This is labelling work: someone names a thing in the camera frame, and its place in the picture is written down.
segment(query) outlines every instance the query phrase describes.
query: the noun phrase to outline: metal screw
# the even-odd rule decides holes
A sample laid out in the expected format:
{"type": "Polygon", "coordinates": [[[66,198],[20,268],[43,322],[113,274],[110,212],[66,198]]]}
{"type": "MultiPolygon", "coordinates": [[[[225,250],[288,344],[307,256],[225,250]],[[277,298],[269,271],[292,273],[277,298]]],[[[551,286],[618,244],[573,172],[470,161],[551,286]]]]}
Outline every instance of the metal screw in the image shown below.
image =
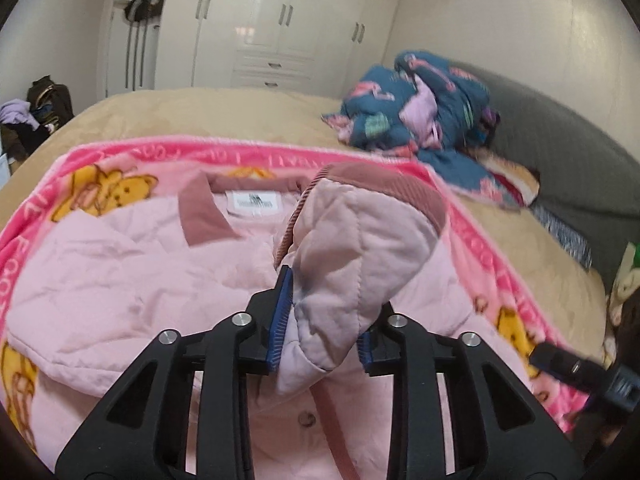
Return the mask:
{"type": "Polygon", "coordinates": [[[313,413],[302,412],[298,415],[298,424],[303,428],[311,428],[316,424],[316,416],[313,413]]]}
{"type": "Polygon", "coordinates": [[[158,340],[163,345],[171,345],[175,343],[176,339],[178,339],[178,333],[175,330],[165,330],[158,336],[158,340]]]}
{"type": "Polygon", "coordinates": [[[462,335],[462,342],[467,346],[478,346],[482,339],[475,332],[465,332],[462,335]]]}
{"type": "Polygon", "coordinates": [[[252,320],[253,317],[251,317],[251,314],[247,314],[246,312],[238,312],[231,318],[231,323],[236,326],[247,326],[252,322],[252,320]]]}
{"type": "Polygon", "coordinates": [[[400,314],[393,314],[392,316],[389,316],[386,322],[394,328],[402,328],[408,323],[406,318],[400,314]]]}

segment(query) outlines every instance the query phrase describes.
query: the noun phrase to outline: pink jacket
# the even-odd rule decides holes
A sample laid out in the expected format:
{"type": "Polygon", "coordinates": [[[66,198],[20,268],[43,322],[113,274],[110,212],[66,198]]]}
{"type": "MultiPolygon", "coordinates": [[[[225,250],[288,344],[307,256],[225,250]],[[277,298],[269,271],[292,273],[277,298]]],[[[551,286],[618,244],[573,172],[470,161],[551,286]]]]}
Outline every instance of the pink jacket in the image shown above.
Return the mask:
{"type": "Polygon", "coordinates": [[[458,281],[433,189],[365,162],[307,184],[202,174],[177,197],[60,222],[22,271],[7,318],[9,342],[45,375],[32,429],[47,465],[161,330],[202,332],[244,310],[281,264],[294,272],[294,306],[280,368],[249,385],[257,479],[385,478],[392,379],[367,377],[354,343],[389,300],[431,332],[479,333],[528,384],[458,281]],[[238,210],[235,190],[273,190],[277,207],[238,210]]]}

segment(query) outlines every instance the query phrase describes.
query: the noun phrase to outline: drawer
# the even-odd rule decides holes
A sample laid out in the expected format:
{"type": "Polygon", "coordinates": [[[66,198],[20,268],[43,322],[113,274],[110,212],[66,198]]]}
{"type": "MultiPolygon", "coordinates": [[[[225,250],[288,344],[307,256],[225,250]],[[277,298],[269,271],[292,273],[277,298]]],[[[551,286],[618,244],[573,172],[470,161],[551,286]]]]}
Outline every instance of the drawer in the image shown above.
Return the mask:
{"type": "Polygon", "coordinates": [[[267,88],[284,92],[305,92],[309,79],[304,76],[282,76],[270,73],[234,72],[231,88],[267,88]]]}
{"type": "Polygon", "coordinates": [[[296,73],[308,75],[311,73],[312,59],[295,59],[277,54],[258,54],[253,52],[238,52],[235,69],[254,69],[273,73],[296,73]]]}

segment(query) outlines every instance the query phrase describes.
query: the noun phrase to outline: bed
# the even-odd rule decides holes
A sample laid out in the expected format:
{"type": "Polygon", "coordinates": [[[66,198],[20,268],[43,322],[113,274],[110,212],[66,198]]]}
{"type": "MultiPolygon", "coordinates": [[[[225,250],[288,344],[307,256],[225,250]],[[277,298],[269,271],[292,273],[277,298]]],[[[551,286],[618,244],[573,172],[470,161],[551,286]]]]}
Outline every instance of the bed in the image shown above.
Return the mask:
{"type": "MultiPolygon", "coordinates": [[[[52,136],[0,191],[0,226],[57,157],[96,140],[189,134],[348,150],[320,115],[335,100],[254,89],[141,91],[115,96],[52,136]]],[[[602,357],[605,289],[526,210],[508,212],[463,200],[526,281],[548,320],[577,351],[602,357]]]]}

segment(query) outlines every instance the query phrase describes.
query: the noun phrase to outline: blue floral blanket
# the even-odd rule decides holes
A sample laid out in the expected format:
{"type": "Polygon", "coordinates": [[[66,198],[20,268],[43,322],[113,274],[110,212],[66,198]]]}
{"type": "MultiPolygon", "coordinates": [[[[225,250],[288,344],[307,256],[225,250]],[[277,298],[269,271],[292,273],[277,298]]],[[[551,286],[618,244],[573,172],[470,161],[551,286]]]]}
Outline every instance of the blue floral blanket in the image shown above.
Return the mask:
{"type": "Polygon", "coordinates": [[[488,105],[489,91],[475,76],[435,54],[407,50],[394,70],[371,67],[340,112],[322,118],[345,144],[415,157],[459,192],[516,207],[489,171],[461,153],[491,141],[500,116],[488,105]]]}

